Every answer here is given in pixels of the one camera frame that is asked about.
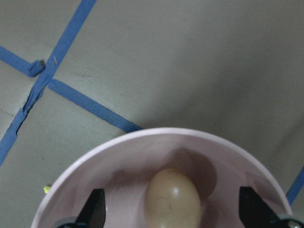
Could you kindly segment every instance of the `bowl rim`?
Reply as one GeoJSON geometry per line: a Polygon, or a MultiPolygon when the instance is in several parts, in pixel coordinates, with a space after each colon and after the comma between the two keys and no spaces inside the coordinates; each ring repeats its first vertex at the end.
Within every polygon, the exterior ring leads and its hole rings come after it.
{"type": "Polygon", "coordinates": [[[187,128],[177,128],[177,127],[160,127],[160,128],[150,128],[150,129],[144,129],[144,130],[138,130],[132,133],[127,133],[121,136],[118,136],[114,139],[111,139],[84,154],[80,158],[78,158],[73,164],[71,164],[54,182],[52,185],[51,190],[47,193],[47,195],[43,198],[42,202],[40,203],[36,214],[34,216],[31,228],[38,227],[38,223],[40,221],[40,216],[42,212],[44,212],[48,202],[55,194],[56,190],[61,186],[61,184],[84,162],[89,160],[90,158],[94,157],[101,151],[110,148],[118,143],[122,143],[134,138],[140,138],[144,136],[150,136],[150,135],[157,135],[157,134],[178,134],[178,135],[188,135],[188,136],[194,136],[199,138],[204,138],[210,141],[213,141],[215,143],[219,143],[223,146],[226,146],[235,152],[237,152],[239,155],[243,156],[245,159],[247,159],[249,162],[251,162],[253,165],[255,165],[261,172],[265,175],[265,177],[270,181],[270,183],[273,185],[273,187],[277,190],[277,193],[280,197],[281,202],[283,203],[284,209],[287,214],[292,215],[291,207],[287,201],[287,198],[285,197],[285,194],[276,181],[276,179],[273,177],[273,175],[270,173],[270,171],[260,162],[258,161],[254,156],[252,156],[250,153],[248,153],[243,148],[235,145],[234,143],[221,138],[219,136],[206,133],[199,130],[193,130],[193,129],[187,129],[187,128]]]}

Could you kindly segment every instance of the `blue tape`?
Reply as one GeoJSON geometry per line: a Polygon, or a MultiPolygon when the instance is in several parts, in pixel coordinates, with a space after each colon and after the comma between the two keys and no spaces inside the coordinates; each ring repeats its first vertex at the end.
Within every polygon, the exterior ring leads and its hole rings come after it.
{"type": "Polygon", "coordinates": [[[45,69],[40,61],[29,63],[2,46],[0,46],[0,60],[29,77],[35,77],[45,69]]]}
{"type": "MultiPolygon", "coordinates": [[[[27,102],[23,108],[19,110],[4,137],[0,141],[0,165],[3,163],[8,151],[13,146],[17,138],[18,130],[21,127],[23,121],[26,119],[29,111],[36,103],[36,101],[43,95],[44,88],[56,73],[58,67],[60,66],[60,63],[72,45],[77,33],[81,29],[95,2],[96,0],[82,0],[79,4],[76,12],[74,13],[65,31],[56,44],[53,52],[48,58],[45,70],[42,71],[38,79],[35,81],[29,93],[27,102]]],[[[31,72],[37,72],[37,61],[33,64],[29,64],[22,58],[14,55],[3,47],[1,47],[0,51],[1,59],[22,73],[28,70],[31,72]]]]}
{"type": "Polygon", "coordinates": [[[293,182],[292,186],[290,187],[286,195],[290,205],[293,204],[294,200],[296,199],[297,195],[299,194],[303,186],[304,186],[304,166],[302,167],[301,171],[299,172],[298,176],[296,177],[295,181],[293,182]]]}
{"type": "Polygon", "coordinates": [[[48,84],[48,88],[127,133],[141,129],[141,127],[126,120],[119,114],[58,80],[52,79],[48,84]]]}

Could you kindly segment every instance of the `brown egg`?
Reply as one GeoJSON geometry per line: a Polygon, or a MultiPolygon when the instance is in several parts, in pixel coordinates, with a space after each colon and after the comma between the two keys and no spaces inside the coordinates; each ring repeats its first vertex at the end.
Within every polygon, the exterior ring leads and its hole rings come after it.
{"type": "Polygon", "coordinates": [[[148,185],[144,215],[149,228],[198,228],[199,194],[185,174],[176,169],[164,169],[148,185]]]}

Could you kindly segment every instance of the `blue painter's tape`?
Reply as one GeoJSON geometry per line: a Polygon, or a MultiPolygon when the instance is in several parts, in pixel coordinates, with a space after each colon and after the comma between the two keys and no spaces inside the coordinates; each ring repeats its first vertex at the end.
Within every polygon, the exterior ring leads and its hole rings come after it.
{"type": "Polygon", "coordinates": [[[20,109],[17,112],[13,122],[10,124],[8,130],[5,132],[3,138],[0,141],[0,165],[3,163],[7,152],[13,146],[15,140],[17,139],[17,131],[19,130],[21,124],[26,118],[26,114],[20,109]]]}
{"type": "Polygon", "coordinates": [[[298,196],[303,185],[304,185],[304,166],[302,167],[301,171],[299,172],[298,176],[296,177],[295,181],[293,182],[292,186],[290,187],[286,195],[290,205],[292,205],[292,203],[298,196]]]}
{"type": "Polygon", "coordinates": [[[74,13],[53,52],[48,58],[46,69],[41,73],[40,77],[34,83],[34,86],[30,91],[30,95],[28,96],[28,101],[23,107],[24,111],[28,112],[34,103],[42,96],[44,88],[56,73],[95,2],[96,0],[82,0],[79,4],[76,12],[74,13]]]}
{"type": "Polygon", "coordinates": [[[36,60],[31,64],[2,46],[0,46],[0,60],[29,77],[35,77],[45,69],[40,61],[36,60]]]}
{"type": "Polygon", "coordinates": [[[52,79],[48,84],[48,88],[127,133],[141,129],[141,127],[126,120],[119,114],[58,80],[52,79]]]}
{"type": "MultiPolygon", "coordinates": [[[[36,101],[43,95],[44,88],[53,78],[55,72],[57,71],[68,49],[72,45],[77,33],[81,29],[95,2],[96,0],[82,0],[79,4],[76,12],[74,13],[61,38],[56,44],[52,54],[48,58],[45,70],[42,71],[40,76],[35,81],[28,96],[27,102],[23,108],[19,110],[10,127],[6,131],[4,137],[0,141],[0,165],[3,163],[8,151],[13,146],[17,138],[18,130],[21,127],[23,121],[26,119],[29,111],[36,103],[36,101]]],[[[39,62],[37,61],[33,64],[29,64],[24,59],[14,55],[3,47],[0,48],[0,56],[1,60],[21,71],[22,73],[25,73],[26,75],[28,71],[32,72],[32,74],[28,74],[29,76],[34,75],[36,72],[38,72],[39,62]]]]}

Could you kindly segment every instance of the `concrete floor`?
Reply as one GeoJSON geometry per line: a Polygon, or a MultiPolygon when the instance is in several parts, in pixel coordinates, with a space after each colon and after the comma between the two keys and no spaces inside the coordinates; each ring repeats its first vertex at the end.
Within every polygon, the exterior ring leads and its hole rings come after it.
{"type": "MultiPolygon", "coordinates": [[[[46,61],[79,0],[2,0],[0,44],[46,61]]],[[[98,0],[54,78],[142,128],[226,138],[287,192],[304,164],[304,2],[98,0]]],[[[0,138],[36,78],[0,62],[0,138]]],[[[43,186],[124,134],[48,88],[0,167],[0,227],[29,227],[43,186]]],[[[292,206],[304,219],[304,191],[292,206]]]]}

